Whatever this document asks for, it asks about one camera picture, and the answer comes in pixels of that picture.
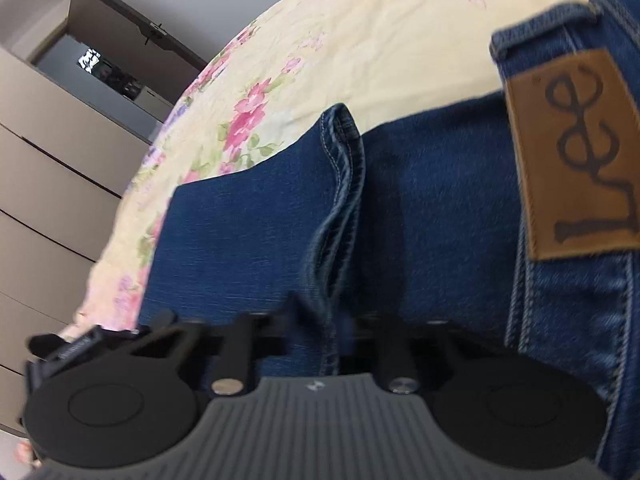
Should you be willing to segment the blue denim jeans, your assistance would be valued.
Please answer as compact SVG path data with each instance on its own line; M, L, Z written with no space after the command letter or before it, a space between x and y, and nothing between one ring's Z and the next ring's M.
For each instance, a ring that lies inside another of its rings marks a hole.
M346 106L252 169L178 186L139 314L221 324L292 299L273 375L327 375L378 311L443 320L588 382L597 464L639 470L639 0L491 39L504 87L360 133Z

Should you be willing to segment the beige wardrobe doors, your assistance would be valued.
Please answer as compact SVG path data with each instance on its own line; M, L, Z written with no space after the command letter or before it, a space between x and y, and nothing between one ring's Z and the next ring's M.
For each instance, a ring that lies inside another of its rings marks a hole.
M1 427L20 434L26 340L72 322L149 144L1 52Z

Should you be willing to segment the dark wooden door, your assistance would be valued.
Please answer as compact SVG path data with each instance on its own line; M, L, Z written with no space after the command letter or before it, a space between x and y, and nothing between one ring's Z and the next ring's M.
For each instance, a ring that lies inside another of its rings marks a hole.
M70 0L63 28L32 64L146 143L206 62L122 0Z

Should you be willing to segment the floral yellow bedspread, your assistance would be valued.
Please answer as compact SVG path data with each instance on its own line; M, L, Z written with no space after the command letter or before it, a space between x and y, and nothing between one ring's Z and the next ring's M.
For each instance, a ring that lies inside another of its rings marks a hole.
M168 202L183 183L259 164L330 105L361 130L494 91L491 34L563 1L281 0L206 66L120 202L63 337L136 324Z

